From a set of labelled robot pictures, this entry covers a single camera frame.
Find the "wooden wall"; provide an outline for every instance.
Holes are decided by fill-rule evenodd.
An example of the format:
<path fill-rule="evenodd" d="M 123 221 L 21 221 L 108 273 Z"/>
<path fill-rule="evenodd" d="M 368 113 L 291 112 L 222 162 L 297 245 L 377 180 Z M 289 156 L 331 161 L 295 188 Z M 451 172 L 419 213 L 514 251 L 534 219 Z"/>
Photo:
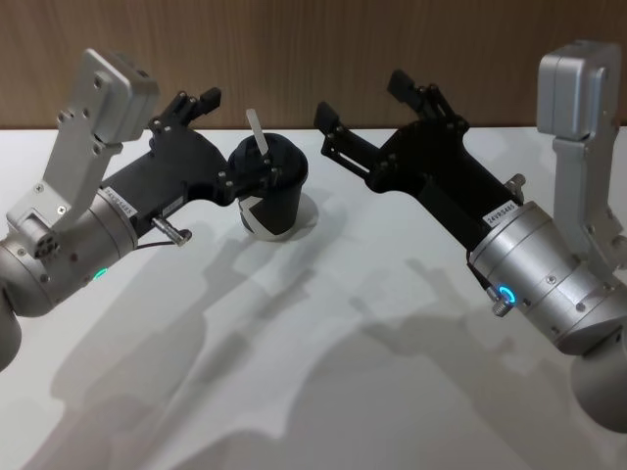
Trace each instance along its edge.
<path fill-rule="evenodd" d="M 160 106 L 219 86 L 203 127 L 244 126 L 249 107 L 267 127 L 311 127 L 322 99 L 347 124 L 396 125 L 394 68 L 474 125 L 530 124 L 540 58 L 576 38 L 627 46 L 627 1 L 0 0 L 0 127 L 54 126 L 86 47 L 134 58 Z"/>

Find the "white table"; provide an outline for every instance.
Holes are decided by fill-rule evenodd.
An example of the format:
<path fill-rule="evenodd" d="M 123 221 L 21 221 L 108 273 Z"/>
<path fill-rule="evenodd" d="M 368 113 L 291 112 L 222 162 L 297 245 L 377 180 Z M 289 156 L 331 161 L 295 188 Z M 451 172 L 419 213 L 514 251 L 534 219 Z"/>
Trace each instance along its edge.
<path fill-rule="evenodd" d="M 228 156 L 250 133 L 205 134 Z M 419 203 L 371 193 L 319 154 L 317 131 L 284 134 L 311 169 L 293 240 L 255 241 L 235 205 L 193 203 L 173 217 L 194 232 L 186 247 L 130 254 L 22 321 L 0 373 L 2 470 L 625 468 L 627 438 L 574 401 L 570 359 L 519 313 L 493 317 Z M 0 132 L 1 213 L 54 137 Z M 527 199 L 552 211 L 550 138 L 472 129 L 466 142 L 501 180 L 524 173 Z M 627 222 L 625 153 L 621 133 L 611 202 Z"/>

